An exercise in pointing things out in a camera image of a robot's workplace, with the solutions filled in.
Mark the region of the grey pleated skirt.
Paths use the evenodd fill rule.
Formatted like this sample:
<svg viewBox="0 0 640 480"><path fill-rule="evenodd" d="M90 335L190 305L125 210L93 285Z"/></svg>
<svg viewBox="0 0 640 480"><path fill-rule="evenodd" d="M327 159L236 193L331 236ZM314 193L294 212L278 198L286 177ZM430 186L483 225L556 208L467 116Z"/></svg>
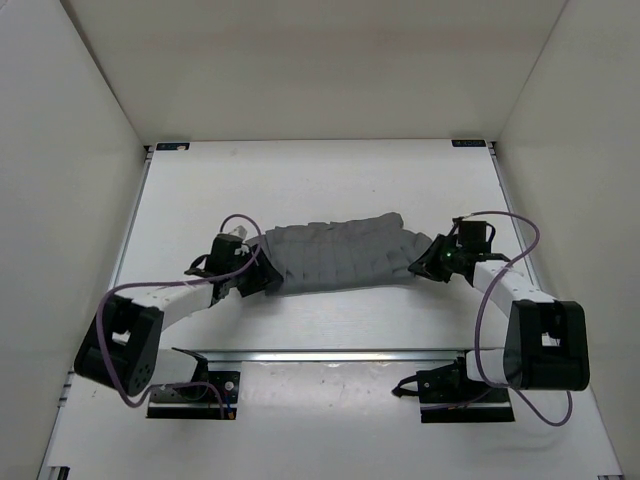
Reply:
<svg viewBox="0 0 640 480"><path fill-rule="evenodd" d="M397 212L345 222L312 222L267 230L259 244L283 277L279 296L333 292L407 283L409 266L432 244L404 228Z"/></svg>

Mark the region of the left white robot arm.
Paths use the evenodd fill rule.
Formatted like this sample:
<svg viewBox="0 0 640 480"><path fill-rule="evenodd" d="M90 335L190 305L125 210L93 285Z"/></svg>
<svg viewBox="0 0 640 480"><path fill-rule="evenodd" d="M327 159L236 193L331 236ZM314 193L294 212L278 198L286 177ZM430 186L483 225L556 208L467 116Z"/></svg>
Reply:
<svg viewBox="0 0 640 480"><path fill-rule="evenodd" d="M220 233L174 282L139 282L108 293L74 359L74 372L130 399L151 385L161 333L223 300L278 289L283 276L268 258L264 235Z"/></svg>

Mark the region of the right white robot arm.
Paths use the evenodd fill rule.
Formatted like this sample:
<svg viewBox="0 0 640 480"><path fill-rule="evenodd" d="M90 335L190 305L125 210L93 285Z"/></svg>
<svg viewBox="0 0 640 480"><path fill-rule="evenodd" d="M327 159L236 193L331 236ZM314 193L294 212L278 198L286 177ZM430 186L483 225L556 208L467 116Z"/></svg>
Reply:
<svg viewBox="0 0 640 480"><path fill-rule="evenodd" d="M484 384L516 390L583 391L590 381L584 309L534 286L492 251L496 234L486 221L456 218L450 232L438 235L409 267L412 274L447 283L460 275L483 294L476 317L474 347L448 376L449 391L471 400ZM483 350L484 311L493 303L506 316L501 348Z"/></svg>

